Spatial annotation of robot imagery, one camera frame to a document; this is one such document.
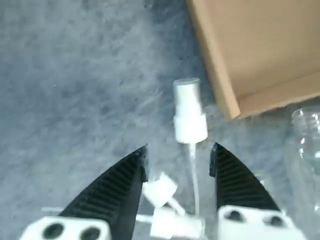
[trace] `clear plastic bottle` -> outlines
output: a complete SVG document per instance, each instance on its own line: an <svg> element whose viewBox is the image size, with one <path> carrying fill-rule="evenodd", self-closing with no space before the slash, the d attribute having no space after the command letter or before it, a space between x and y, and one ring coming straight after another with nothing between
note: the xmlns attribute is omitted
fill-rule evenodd
<svg viewBox="0 0 320 240"><path fill-rule="evenodd" d="M320 107L292 114L292 135L286 146L295 220L310 239L320 237Z"/></svg>

